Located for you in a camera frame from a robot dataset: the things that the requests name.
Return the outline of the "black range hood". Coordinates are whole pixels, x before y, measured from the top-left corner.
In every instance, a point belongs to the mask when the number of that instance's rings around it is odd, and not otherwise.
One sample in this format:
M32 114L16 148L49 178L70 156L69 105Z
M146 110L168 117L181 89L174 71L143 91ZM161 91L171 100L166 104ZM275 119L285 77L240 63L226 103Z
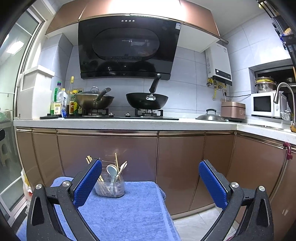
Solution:
M78 24L80 75L169 80L179 22L147 16L106 16Z

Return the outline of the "brown lower kitchen cabinets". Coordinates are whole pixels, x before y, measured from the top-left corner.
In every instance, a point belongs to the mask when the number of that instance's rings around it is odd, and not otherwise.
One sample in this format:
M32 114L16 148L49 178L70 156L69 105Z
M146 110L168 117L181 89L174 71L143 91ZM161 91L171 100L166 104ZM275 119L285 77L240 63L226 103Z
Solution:
M188 214L213 200L199 177L207 159L242 187L266 188L276 240L295 240L295 135L251 131L97 131L16 129L20 158L31 185L75 176L86 156L128 162L127 181L155 181L170 214Z

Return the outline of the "white plastic spork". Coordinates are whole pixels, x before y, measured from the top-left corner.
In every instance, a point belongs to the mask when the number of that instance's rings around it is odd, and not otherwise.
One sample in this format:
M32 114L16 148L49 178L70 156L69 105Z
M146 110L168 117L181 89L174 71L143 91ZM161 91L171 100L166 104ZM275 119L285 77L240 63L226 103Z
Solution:
M118 174L116 175L116 179L118 179L119 178L119 176L121 175L121 173L123 172L123 170L126 168L126 166L127 166L127 161L125 161L121 166L120 166L120 169L119 169L119 172L118 172Z

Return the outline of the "white box on counter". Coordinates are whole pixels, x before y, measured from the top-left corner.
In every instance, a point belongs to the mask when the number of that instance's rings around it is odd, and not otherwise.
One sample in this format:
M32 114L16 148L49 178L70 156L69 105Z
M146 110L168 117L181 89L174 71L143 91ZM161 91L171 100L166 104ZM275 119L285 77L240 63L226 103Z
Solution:
M17 119L35 120L50 113L51 81L54 76L55 72L42 65L22 74L16 102Z

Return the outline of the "light blue plastic spoon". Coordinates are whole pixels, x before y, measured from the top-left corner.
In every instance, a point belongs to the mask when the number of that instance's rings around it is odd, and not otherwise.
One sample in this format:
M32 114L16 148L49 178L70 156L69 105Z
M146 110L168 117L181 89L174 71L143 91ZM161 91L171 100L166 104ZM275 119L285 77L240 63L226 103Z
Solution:
M118 169L114 164L109 164L106 167L107 173L111 176L112 183L115 184L117 180L118 175Z

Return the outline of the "black gas stove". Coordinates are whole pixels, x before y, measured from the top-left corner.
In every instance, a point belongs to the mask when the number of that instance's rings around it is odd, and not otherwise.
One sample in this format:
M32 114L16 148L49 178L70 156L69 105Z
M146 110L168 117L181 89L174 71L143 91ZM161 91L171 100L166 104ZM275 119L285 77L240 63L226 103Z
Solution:
M135 109L134 112L127 111L123 115L115 114L106 109L80 109L75 110L74 113L67 113L64 118L94 118L94 119L148 119L148 120L172 120L178 121L179 118L165 117L164 111L160 110L141 110Z

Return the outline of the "pink rice cooker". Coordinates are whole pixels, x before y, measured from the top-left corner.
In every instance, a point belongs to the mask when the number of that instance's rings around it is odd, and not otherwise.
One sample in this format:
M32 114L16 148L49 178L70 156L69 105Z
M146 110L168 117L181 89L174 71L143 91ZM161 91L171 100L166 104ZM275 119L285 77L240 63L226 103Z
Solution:
M224 101L221 104L221 116L229 121L243 121L246 117L246 105L240 102Z

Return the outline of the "thin chopstick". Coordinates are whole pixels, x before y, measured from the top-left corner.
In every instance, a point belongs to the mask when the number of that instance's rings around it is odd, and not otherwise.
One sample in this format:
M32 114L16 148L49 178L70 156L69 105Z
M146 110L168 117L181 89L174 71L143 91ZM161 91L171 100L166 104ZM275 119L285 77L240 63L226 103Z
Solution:
M119 172L117 153L114 153L114 156L115 156L115 164L116 164L117 172Z

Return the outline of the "steel pot lid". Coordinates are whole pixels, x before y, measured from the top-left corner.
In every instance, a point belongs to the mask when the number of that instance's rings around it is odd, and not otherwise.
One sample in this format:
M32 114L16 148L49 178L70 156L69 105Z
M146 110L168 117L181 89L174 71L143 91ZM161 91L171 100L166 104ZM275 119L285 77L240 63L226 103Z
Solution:
M206 109L206 113L203 115L200 115L196 118L196 120L203 120L203 121L220 121L220 122L226 122L225 118L221 117L217 114L217 110L213 108Z

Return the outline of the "glass sliding door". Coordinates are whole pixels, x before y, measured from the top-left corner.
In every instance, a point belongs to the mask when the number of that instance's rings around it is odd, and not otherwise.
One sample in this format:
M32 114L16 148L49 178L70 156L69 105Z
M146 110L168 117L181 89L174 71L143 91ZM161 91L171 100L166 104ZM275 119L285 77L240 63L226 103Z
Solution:
M16 112L18 76L24 71L29 53L44 18L29 7L16 21L1 45L1 212L12 225L24 201L21 180L22 164L16 147L13 125Z

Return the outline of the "dark sauce bottle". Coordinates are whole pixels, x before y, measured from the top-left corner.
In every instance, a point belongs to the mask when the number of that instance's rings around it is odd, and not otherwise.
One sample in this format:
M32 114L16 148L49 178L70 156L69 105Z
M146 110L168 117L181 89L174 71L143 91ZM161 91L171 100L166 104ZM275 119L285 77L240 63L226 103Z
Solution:
M71 110L73 111L73 114L71 114L71 116L79 116L80 114L79 114L79 104L77 103L77 101L76 101L76 94L78 93L78 91L77 90L73 90L72 91L72 93L73 93L73 95L74 95L74 102L73 102L73 104L71 105Z

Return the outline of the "steel pot on shelf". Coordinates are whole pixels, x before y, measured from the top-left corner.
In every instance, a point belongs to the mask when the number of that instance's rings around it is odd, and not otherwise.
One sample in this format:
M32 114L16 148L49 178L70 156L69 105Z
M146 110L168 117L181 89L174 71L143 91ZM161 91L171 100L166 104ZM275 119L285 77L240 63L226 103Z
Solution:
M271 77L257 77L255 79L257 93L264 93L276 90L276 84Z

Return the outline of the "white kitchen countertop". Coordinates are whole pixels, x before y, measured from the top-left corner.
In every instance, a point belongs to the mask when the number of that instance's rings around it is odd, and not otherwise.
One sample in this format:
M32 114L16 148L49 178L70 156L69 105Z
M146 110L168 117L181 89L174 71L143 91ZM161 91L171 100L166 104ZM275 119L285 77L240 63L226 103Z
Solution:
M206 121L192 118L181 118L179 120L57 118L51 120L14 120L13 125L26 128L116 131L239 131L295 145L295 133L292 133L290 129L276 130L263 127L262 124L249 125L247 123Z

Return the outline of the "black frying pan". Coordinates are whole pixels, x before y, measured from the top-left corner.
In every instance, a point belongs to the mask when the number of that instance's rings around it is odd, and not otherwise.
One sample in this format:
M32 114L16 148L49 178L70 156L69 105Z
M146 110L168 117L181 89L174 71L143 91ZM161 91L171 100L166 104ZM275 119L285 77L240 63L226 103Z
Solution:
M156 94L156 88L162 75L158 73L154 78L148 93L134 92L126 94L126 99L130 106L142 110L159 110L166 102L168 97L162 94Z

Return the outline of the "white microwave oven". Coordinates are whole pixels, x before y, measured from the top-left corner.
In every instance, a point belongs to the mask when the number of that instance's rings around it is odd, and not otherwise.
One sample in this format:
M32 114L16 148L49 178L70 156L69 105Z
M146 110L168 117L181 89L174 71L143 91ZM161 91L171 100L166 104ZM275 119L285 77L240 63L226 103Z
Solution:
M251 94L251 115L281 118L280 113L288 109L287 98L279 92L278 103L274 103L276 91Z

